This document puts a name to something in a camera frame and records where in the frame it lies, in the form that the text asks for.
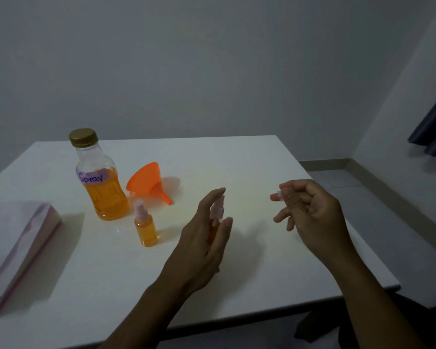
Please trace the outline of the grey baseboard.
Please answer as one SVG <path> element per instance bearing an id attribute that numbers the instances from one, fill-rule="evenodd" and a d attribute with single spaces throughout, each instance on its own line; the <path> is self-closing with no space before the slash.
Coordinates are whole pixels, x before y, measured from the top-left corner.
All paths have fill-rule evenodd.
<path id="1" fill-rule="evenodd" d="M 346 170 L 436 249 L 436 223 L 352 158 L 302 160 L 308 172 Z"/>

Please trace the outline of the orange plastic funnel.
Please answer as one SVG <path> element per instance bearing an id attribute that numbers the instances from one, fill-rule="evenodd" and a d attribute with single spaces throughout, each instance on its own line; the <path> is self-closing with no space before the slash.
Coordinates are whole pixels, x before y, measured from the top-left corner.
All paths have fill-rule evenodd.
<path id="1" fill-rule="evenodd" d="M 160 199 L 167 205 L 172 205 L 172 199 L 165 193 L 161 170 L 157 162 L 151 162 L 136 171 L 128 180 L 126 190 L 130 195 Z"/>

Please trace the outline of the large orange liquid bottle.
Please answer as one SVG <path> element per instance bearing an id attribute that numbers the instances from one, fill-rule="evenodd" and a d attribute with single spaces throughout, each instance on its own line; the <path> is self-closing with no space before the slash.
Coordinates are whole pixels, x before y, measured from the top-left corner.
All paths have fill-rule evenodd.
<path id="1" fill-rule="evenodd" d="M 91 128 L 75 129 L 69 140 L 79 159 L 77 179 L 86 189 L 98 217 L 114 221 L 126 216 L 130 206 L 118 180 L 116 164 L 101 149 L 96 132 Z"/>

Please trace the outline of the white paper box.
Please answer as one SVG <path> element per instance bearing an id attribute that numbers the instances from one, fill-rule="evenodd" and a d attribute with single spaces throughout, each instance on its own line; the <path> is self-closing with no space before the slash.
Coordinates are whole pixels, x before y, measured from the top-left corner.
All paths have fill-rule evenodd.
<path id="1" fill-rule="evenodd" d="M 0 203 L 0 311 L 61 223 L 47 202 Z"/>

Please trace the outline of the person's left forearm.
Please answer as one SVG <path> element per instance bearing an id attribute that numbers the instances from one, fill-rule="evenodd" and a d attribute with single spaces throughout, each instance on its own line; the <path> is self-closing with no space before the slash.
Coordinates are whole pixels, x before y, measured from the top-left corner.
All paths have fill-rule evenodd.
<path id="1" fill-rule="evenodd" d="M 98 349 L 156 349 L 189 295 L 185 282 L 159 277 Z"/>

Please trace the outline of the small orange spray bottle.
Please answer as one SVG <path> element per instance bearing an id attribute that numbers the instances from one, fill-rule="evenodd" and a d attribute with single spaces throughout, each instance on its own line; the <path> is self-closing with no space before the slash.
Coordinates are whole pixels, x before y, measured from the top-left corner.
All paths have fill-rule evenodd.
<path id="1" fill-rule="evenodd" d="M 223 221 L 225 195 L 220 196 L 210 208 L 208 244 L 212 245 L 218 228 Z"/>
<path id="2" fill-rule="evenodd" d="M 140 238 L 145 247 L 152 247 L 158 241 L 158 235 L 152 216 L 149 214 L 144 200 L 137 198 L 133 201 L 134 223 Z"/>

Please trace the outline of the person's right hand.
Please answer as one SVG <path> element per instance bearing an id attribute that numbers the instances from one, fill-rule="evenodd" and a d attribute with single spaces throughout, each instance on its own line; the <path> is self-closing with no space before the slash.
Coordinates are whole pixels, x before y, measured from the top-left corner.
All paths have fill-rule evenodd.
<path id="1" fill-rule="evenodd" d="M 302 242 L 326 267 L 348 260 L 357 254 L 350 238 L 339 201 L 316 183 L 316 193 L 298 193 L 283 189 L 286 206 L 301 209 L 301 220 L 291 223 L 287 218 L 287 231 L 297 230 Z M 275 193 L 271 201 L 278 201 Z"/>

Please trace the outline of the person's dark trousers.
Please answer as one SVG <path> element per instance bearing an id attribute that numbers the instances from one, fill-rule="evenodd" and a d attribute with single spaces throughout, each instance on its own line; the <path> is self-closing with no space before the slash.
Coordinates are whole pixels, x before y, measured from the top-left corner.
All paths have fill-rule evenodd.
<path id="1" fill-rule="evenodd" d="M 400 294 L 387 293 L 425 345 L 436 349 L 436 306 L 427 308 Z M 343 299 L 310 311 L 298 323 L 294 338 L 313 343 L 336 328 L 339 329 L 338 343 L 342 349 L 360 349 Z"/>

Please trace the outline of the person's left hand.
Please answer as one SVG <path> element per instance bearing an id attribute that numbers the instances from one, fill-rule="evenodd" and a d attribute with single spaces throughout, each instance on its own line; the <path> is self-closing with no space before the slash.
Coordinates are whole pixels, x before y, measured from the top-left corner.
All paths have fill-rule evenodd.
<path id="1" fill-rule="evenodd" d="M 225 191 L 224 187 L 212 190 L 200 201 L 159 275 L 185 282 L 189 296 L 205 287 L 219 270 L 211 266 L 208 258 L 209 217 L 211 206 Z"/>

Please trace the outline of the person's right forearm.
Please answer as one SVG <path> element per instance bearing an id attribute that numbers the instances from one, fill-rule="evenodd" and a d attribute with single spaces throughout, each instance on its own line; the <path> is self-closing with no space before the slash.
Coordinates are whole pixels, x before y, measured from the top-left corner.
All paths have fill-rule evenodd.
<path id="1" fill-rule="evenodd" d="M 356 252 L 324 264 L 343 294 L 360 349 L 427 349 Z"/>

